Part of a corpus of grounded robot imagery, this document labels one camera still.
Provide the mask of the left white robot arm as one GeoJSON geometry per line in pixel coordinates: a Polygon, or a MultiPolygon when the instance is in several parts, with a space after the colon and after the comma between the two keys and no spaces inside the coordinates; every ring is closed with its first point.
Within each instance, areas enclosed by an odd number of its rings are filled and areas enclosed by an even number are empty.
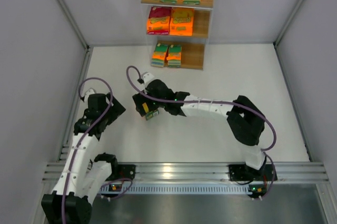
{"type": "Polygon", "coordinates": [[[87,109],[75,123],[72,145],[60,178],[42,197],[48,223],[89,223],[103,183],[118,177],[115,155],[103,151],[103,132],[125,112],[111,93],[90,94],[87,109]]]}

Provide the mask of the pink Scrub Mommy box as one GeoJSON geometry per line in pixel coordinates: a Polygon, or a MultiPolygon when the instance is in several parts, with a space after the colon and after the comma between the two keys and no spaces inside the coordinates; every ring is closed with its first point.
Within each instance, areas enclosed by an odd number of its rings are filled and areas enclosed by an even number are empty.
{"type": "Polygon", "coordinates": [[[147,34],[169,35],[171,11],[171,7],[152,6],[146,23],[147,34]]]}

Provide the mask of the orange yellow sponge pack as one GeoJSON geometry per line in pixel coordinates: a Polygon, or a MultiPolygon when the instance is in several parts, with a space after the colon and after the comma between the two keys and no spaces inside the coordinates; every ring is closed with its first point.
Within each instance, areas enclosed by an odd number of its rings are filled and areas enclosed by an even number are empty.
{"type": "Polygon", "coordinates": [[[145,116],[145,119],[147,121],[154,118],[155,116],[159,115],[158,106],[155,105],[154,103],[152,104],[151,107],[149,105],[147,105],[147,103],[143,103],[142,108],[145,112],[144,116],[145,116]]]}

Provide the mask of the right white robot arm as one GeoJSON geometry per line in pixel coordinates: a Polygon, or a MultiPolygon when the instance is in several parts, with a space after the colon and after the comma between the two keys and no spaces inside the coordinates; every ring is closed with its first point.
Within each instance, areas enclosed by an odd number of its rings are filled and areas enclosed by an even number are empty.
{"type": "Polygon", "coordinates": [[[161,80],[154,79],[132,99],[142,117],[162,108],[174,116],[227,122],[244,156],[245,164],[237,177],[246,182],[263,179],[266,156],[258,145],[265,129],[264,115],[247,97],[240,95],[233,102],[222,103],[198,98],[189,92],[174,92],[161,80]]]}

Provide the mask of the small green orange sponge pack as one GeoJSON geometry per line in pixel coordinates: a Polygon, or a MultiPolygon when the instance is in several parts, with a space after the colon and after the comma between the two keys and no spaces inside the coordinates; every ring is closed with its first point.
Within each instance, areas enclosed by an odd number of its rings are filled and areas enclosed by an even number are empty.
{"type": "Polygon", "coordinates": [[[168,48],[167,55],[167,65],[168,67],[181,67],[182,59],[182,46],[181,45],[170,45],[168,48]]]}

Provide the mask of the orange Scrub Daddy box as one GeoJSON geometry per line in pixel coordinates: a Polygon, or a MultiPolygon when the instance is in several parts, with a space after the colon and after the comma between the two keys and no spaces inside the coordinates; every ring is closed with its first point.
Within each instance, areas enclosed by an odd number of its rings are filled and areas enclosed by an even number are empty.
{"type": "Polygon", "coordinates": [[[192,36],[194,22],[193,8],[172,8],[170,21],[170,35],[192,36]]]}

